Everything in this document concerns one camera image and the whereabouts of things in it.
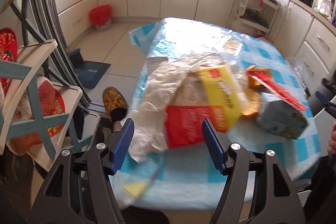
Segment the person's right hand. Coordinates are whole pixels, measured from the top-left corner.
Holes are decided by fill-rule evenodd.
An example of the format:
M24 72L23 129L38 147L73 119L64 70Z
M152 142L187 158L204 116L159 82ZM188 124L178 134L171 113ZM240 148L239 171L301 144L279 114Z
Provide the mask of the person's right hand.
M327 152L329 155L336 154L336 122L334 122L333 127L331 128Z

